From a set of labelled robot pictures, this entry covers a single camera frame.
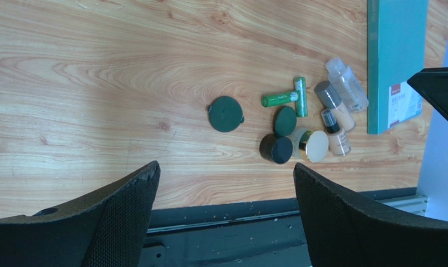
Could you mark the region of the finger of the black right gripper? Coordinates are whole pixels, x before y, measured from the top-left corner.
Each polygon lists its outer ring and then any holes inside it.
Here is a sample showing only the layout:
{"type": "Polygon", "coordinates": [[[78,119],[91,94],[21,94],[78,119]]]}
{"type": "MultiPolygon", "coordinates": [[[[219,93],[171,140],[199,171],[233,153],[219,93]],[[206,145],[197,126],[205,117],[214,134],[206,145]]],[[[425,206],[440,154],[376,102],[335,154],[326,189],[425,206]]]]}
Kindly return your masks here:
{"type": "Polygon", "coordinates": [[[448,121],[448,67],[425,68],[407,83],[448,121]]]}

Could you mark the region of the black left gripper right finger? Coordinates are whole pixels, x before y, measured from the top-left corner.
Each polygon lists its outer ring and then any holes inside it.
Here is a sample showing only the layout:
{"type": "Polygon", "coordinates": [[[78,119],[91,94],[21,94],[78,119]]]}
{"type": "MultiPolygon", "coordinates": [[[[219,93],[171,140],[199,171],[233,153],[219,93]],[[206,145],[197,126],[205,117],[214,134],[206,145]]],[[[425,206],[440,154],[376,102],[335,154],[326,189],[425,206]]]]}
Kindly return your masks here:
{"type": "Polygon", "coordinates": [[[448,266],[448,221],[369,199],[300,163],[293,177],[313,266],[448,266]]]}

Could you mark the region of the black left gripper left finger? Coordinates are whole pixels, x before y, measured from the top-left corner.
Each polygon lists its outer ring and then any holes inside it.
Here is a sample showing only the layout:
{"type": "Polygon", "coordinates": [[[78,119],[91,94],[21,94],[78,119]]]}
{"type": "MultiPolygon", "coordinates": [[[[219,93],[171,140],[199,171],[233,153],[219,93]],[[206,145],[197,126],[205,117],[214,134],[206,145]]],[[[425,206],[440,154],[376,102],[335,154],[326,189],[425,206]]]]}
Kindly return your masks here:
{"type": "Polygon", "coordinates": [[[32,216],[0,219],[0,266],[137,266],[159,179],[152,161],[32,216]]]}

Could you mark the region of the black pump foundation bottle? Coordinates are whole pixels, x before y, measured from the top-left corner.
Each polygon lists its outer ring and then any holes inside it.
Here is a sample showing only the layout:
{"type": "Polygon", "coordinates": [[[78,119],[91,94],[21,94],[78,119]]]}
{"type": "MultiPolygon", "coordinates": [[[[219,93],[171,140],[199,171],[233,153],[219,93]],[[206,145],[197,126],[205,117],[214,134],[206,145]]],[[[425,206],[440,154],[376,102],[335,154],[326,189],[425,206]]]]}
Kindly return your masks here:
{"type": "Polygon", "coordinates": [[[351,145],[345,129],[338,124],[331,110],[323,110],[321,116],[327,131],[331,153],[334,156],[347,156],[351,152],[351,145]]]}

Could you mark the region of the gold lid cream jar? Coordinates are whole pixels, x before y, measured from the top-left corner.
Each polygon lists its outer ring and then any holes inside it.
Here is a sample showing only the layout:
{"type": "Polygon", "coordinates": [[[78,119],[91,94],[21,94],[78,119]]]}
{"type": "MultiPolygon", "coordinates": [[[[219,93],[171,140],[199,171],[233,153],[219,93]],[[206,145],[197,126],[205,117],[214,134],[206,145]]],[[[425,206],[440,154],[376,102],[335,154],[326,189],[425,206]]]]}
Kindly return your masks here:
{"type": "Polygon", "coordinates": [[[321,162],[329,147],[328,136],[321,130],[297,128],[289,136],[293,145],[292,156],[312,163],[321,162]]]}

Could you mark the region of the clear plastic bottle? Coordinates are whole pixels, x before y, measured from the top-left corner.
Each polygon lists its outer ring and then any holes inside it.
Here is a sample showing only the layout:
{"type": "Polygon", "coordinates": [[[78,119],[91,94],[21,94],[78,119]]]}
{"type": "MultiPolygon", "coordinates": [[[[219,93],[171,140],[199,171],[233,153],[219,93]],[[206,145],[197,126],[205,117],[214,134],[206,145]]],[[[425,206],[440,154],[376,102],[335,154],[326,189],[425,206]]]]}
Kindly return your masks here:
{"type": "Polygon", "coordinates": [[[329,82],[349,112],[359,113],[367,110],[368,98],[351,67],[344,64],[340,57],[335,57],[326,63],[326,69],[329,82]]]}

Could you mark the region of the black round jar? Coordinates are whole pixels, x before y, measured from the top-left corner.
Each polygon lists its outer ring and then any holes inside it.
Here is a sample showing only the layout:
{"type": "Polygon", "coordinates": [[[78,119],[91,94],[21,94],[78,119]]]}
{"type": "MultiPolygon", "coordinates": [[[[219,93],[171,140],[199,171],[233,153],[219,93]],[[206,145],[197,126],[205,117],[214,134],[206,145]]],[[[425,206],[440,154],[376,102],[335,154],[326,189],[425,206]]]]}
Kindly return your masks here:
{"type": "Polygon", "coordinates": [[[260,142],[259,152],[262,158],[276,163],[285,164],[293,153],[293,145],[289,138],[268,134],[260,142]]]}

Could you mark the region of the grey cap foundation tube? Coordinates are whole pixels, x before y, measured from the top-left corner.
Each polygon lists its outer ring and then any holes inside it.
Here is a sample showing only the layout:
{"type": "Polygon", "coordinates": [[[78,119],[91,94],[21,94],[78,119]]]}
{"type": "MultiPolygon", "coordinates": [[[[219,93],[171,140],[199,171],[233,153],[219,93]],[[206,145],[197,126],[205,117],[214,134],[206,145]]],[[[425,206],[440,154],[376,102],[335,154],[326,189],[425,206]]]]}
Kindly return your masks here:
{"type": "Polygon", "coordinates": [[[347,106],[329,81],[320,82],[314,88],[314,93],[324,107],[332,111],[338,124],[347,132],[351,132],[356,127],[356,122],[348,111],[347,106]]]}

